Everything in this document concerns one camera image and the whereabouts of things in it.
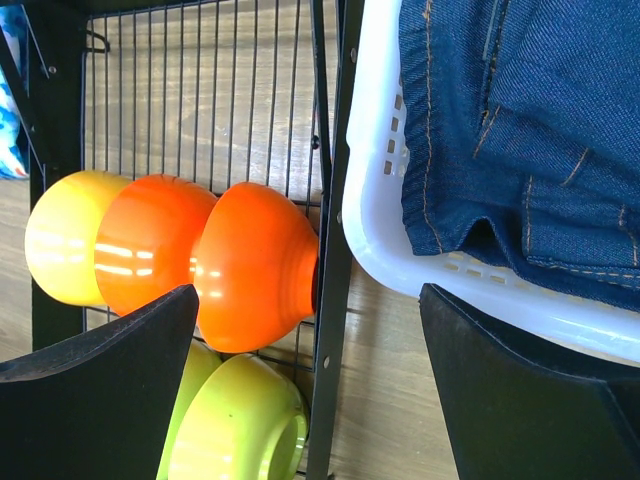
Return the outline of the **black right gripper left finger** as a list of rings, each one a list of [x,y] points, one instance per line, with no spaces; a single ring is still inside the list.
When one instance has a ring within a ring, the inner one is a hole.
[[[1,365],[4,479],[153,479],[199,300],[183,285]]]

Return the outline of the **yellow-orange bowl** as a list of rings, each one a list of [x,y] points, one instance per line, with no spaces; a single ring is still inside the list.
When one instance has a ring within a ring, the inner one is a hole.
[[[33,279],[51,298],[74,306],[104,303],[94,271],[96,237],[109,206],[130,183],[109,172],[78,171],[36,202],[25,230],[25,257]]]

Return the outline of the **white plastic basket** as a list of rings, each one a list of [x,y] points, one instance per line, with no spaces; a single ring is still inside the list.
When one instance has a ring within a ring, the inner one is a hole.
[[[398,1],[367,1],[363,7],[341,208],[344,234],[358,263],[401,294],[416,297],[424,284],[434,283],[531,334],[594,356],[638,362],[636,312],[536,286],[464,253],[413,254],[401,206],[410,154],[403,133],[400,9]]]

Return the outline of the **blue floral cloth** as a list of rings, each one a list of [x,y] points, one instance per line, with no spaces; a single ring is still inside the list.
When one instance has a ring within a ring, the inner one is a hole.
[[[26,82],[27,20],[19,5],[1,8],[1,31],[11,52],[14,64]],[[1,70],[1,177],[23,180],[29,177],[28,167],[18,146],[21,130],[19,110],[9,84]]]

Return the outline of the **orange-red bowl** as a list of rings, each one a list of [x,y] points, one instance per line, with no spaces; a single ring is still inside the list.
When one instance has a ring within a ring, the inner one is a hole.
[[[259,350],[315,312],[318,237],[304,213],[265,185],[238,183],[211,211],[196,253],[197,326],[224,353]]]
[[[209,190],[168,174],[126,186],[96,237],[95,275],[106,305],[123,316],[192,282],[195,250],[216,203]]]

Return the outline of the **lime green bowl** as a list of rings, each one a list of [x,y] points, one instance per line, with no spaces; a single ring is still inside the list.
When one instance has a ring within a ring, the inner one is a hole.
[[[292,479],[308,435],[298,387],[252,354],[222,363],[177,432],[170,479]]]
[[[191,341],[156,474],[157,479],[168,478],[173,446],[186,411],[204,382],[221,365],[220,356],[205,343],[196,339]]]

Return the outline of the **black wire dish rack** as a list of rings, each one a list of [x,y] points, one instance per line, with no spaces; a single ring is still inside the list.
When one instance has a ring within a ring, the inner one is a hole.
[[[287,196],[329,254],[344,185],[346,1],[23,1],[25,180],[1,184],[1,356],[109,323],[31,279],[24,230],[44,190],[81,169],[166,173],[215,194]]]

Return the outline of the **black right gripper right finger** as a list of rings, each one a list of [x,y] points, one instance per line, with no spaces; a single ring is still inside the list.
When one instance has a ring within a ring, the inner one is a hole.
[[[435,284],[419,304],[460,478],[638,478],[638,368],[535,336]]]

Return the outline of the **dark blue folded cloths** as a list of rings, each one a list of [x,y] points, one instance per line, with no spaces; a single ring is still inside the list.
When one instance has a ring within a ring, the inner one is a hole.
[[[398,29],[413,254],[637,310],[638,3],[405,1]]]

